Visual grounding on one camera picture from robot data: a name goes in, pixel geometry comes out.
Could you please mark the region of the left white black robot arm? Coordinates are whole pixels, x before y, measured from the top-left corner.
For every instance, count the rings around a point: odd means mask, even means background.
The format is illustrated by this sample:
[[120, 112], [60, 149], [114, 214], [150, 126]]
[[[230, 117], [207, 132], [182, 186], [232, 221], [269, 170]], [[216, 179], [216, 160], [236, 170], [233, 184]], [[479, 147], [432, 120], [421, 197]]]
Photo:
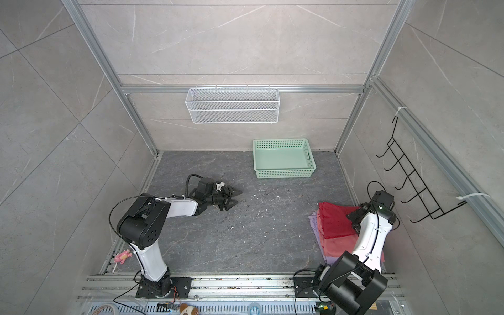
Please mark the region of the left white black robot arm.
[[182, 196], [161, 198], [144, 193], [132, 197], [134, 202], [119, 220], [115, 233], [130, 246], [140, 264], [141, 279], [136, 296], [164, 298], [175, 294], [171, 272], [158, 241], [166, 219], [197, 216], [209, 206], [228, 211], [238, 203], [233, 197], [242, 193], [218, 182]]

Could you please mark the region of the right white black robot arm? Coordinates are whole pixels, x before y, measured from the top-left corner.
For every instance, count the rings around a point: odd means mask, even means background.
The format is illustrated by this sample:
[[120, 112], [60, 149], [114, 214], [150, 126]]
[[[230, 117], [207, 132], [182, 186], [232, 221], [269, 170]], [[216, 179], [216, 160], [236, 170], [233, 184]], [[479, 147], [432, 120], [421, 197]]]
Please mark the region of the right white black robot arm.
[[388, 233], [396, 223], [391, 206], [369, 202], [350, 214], [360, 227], [353, 252], [345, 251], [331, 266], [319, 266], [314, 291], [347, 314], [365, 314], [386, 290], [381, 256]]

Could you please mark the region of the red t shirt with print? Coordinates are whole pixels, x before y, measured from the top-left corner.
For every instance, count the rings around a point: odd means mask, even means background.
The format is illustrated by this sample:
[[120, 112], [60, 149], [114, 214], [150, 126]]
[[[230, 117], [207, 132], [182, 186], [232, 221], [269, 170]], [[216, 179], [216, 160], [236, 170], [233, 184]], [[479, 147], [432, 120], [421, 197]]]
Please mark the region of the red t shirt with print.
[[329, 202], [318, 204], [317, 222], [320, 235], [324, 239], [357, 235], [347, 215], [359, 207], [337, 206]]

